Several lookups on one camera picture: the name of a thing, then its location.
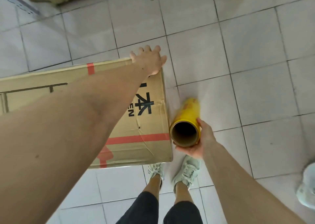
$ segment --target leg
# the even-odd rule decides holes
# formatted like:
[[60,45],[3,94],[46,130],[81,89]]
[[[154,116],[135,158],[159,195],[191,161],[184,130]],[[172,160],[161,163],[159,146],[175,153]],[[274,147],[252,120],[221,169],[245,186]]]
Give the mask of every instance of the leg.
[[148,185],[117,224],[158,224],[158,195],[164,179],[163,167],[160,163],[151,164],[148,173]]
[[200,161],[186,156],[181,170],[173,179],[176,200],[164,218],[164,224],[202,224],[198,208],[195,206],[189,188],[199,172]]

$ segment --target forearm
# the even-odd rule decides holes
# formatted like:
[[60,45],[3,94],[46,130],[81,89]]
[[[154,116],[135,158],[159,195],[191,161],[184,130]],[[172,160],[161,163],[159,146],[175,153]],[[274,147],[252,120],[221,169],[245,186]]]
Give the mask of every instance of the forearm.
[[0,220],[45,223],[148,76],[133,64],[71,83],[0,119]]
[[204,161],[229,224],[304,223],[256,182],[221,144],[205,147]]

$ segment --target cardboard core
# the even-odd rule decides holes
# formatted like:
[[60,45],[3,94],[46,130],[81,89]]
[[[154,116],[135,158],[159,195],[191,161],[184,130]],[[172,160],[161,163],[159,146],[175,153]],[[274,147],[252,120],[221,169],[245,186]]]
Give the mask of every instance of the cardboard core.
[[189,122],[178,122],[171,130],[172,139],[179,146],[193,146],[198,139],[198,132]]

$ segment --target hand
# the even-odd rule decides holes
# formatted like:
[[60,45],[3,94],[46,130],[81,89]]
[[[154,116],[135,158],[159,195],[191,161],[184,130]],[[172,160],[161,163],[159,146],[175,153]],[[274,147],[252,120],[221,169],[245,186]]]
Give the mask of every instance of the hand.
[[142,69],[148,72],[148,76],[157,74],[167,60],[167,56],[160,56],[160,46],[156,46],[154,50],[151,50],[149,45],[146,45],[144,49],[139,47],[139,54],[132,51],[130,57],[133,63],[138,64]]
[[200,141],[191,147],[176,146],[175,149],[185,154],[188,154],[193,158],[203,159],[204,149],[210,146],[211,144],[216,143],[216,139],[210,125],[208,125],[205,121],[199,118],[197,119],[197,122],[202,128]]

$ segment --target black pants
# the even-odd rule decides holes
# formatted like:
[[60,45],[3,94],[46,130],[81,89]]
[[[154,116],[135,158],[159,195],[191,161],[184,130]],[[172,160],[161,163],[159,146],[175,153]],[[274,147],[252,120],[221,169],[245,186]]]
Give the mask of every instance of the black pants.
[[[168,211],[163,223],[202,224],[202,219],[195,204],[183,201],[176,203]],[[140,193],[116,224],[158,224],[158,200],[147,191]]]

